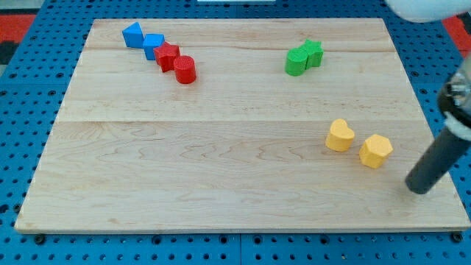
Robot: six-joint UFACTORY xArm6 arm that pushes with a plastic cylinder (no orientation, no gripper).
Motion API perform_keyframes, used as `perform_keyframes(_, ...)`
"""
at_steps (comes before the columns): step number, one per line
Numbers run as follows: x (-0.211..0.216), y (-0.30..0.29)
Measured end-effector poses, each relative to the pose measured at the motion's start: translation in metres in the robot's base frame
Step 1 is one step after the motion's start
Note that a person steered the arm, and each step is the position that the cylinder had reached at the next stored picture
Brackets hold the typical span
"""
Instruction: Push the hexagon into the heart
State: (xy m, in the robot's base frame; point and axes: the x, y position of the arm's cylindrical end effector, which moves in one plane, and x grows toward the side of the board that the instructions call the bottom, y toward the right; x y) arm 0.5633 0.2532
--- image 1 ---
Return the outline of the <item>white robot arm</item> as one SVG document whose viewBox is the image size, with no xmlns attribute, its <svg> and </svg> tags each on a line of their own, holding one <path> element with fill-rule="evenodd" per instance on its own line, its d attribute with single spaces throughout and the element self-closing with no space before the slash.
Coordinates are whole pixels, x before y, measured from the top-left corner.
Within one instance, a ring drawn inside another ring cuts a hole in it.
<svg viewBox="0 0 471 265">
<path fill-rule="evenodd" d="M 441 21 L 470 11 L 470 0 L 386 0 L 403 20 L 413 23 Z M 470 59 L 467 58 L 445 83 L 445 126 L 460 139 L 470 140 Z"/>
</svg>

